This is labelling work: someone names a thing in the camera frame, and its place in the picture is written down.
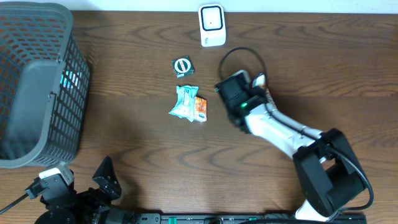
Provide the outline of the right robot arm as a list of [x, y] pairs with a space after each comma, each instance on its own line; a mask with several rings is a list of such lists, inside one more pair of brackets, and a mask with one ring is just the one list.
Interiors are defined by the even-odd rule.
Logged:
[[293, 160], [305, 195], [295, 220], [330, 222], [365, 190], [369, 201], [355, 210], [372, 205], [373, 188], [340, 130], [309, 128], [279, 112], [264, 95], [233, 93], [223, 101], [236, 127], [265, 139]]

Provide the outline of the teal wet wipes pack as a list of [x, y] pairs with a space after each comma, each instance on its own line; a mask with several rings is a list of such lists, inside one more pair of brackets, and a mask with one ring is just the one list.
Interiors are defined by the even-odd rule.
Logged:
[[195, 98], [198, 90], [198, 86], [176, 86], [177, 102], [169, 114], [178, 116], [179, 118], [187, 118], [190, 122], [193, 122]]

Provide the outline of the green round-label ointment box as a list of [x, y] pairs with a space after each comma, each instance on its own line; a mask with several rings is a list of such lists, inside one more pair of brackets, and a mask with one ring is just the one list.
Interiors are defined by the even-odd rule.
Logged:
[[172, 66], [177, 78], [183, 78], [195, 73], [195, 68], [188, 55], [172, 61]]

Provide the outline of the small orange snack packet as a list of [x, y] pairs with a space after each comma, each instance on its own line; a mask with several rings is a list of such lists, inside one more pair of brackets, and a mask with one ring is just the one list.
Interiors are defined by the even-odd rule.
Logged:
[[194, 120], [201, 123], [207, 121], [207, 101], [197, 96], [195, 97]]

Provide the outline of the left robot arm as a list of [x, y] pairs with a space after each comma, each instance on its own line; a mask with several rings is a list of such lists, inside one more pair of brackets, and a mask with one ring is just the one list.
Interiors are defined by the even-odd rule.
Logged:
[[134, 212], [112, 205], [121, 197], [122, 189], [116, 177], [113, 162], [105, 157], [92, 177], [98, 188], [78, 193], [74, 188], [75, 176], [69, 166], [59, 163], [48, 166], [39, 174], [40, 202], [47, 211], [37, 223], [135, 223]]

